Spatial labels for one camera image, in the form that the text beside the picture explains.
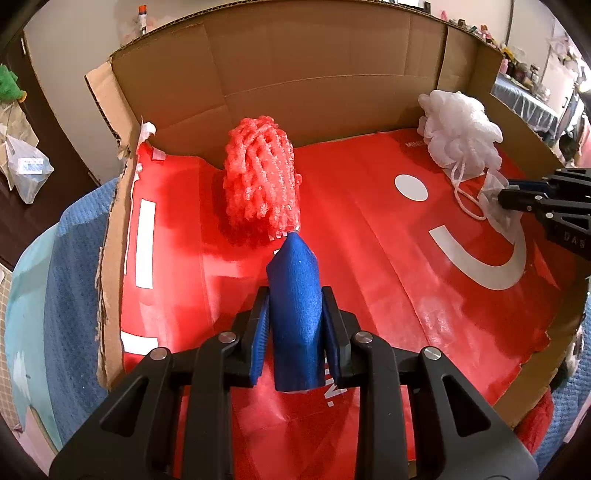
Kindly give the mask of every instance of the white paper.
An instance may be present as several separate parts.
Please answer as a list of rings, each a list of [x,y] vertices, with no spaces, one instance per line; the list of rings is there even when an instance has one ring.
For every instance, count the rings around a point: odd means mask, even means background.
[[[17,173],[19,175],[40,175],[43,173],[43,158],[19,158]]]

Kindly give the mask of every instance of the metal screw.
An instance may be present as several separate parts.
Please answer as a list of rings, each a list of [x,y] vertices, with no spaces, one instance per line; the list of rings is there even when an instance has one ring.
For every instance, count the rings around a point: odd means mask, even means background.
[[[217,339],[222,343],[232,343],[236,341],[236,334],[234,332],[222,332],[217,336]]]
[[[162,348],[161,346],[158,348],[155,348],[154,350],[152,350],[150,352],[150,358],[152,360],[164,360],[166,358],[166,356],[168,355],[168,352],[166,351],[166,348]]]
[[[355,341],[359,343],[371,343],[374,336],[369,332],[360,331],[355,334]]]
[[[435,348],[434,346],[428,346],[425,348],[425,356],[429,360],[439,360],[441,358],[441,350],[439,348]]]

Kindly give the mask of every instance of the white circle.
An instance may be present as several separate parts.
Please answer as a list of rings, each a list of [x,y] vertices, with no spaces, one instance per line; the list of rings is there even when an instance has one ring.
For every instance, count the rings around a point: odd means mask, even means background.
[[[412,175],[399,175],[394,179],[394,184],[400,193],[415,202],[424,202],[429,196],[425,184]]]

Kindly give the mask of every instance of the blue towel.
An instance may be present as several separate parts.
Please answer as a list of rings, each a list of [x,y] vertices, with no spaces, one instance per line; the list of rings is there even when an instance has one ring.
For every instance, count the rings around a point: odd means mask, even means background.
[[[300,236],[287,235],[267,265],[273,335],[275,389],[281,392],[324,386],[322,291],[318,262]]]
[[[95,277],[116,182],[90,192],[64,212],[51,256],[45,357],[51,404],[64,443],[107,395],[96,379]]]

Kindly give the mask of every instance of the bed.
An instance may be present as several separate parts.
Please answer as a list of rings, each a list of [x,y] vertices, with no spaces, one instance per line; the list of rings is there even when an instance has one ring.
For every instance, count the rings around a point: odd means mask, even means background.
[[[491,93],[519,115],[544,139],[553,140],[558,129],[558,115],[522,87],[498,74]]]
[[[591,299],[585,304],[584,350],[575,374],[552,393],[554,416],[542,444],[534,453],[542,470],[562,445],[579,411],[591,393]]]
[[[21,427],[33,406],[59,450],[106,397],[96,380],[95,289],[116,180],[70,206],[12,275],[5,345]]]

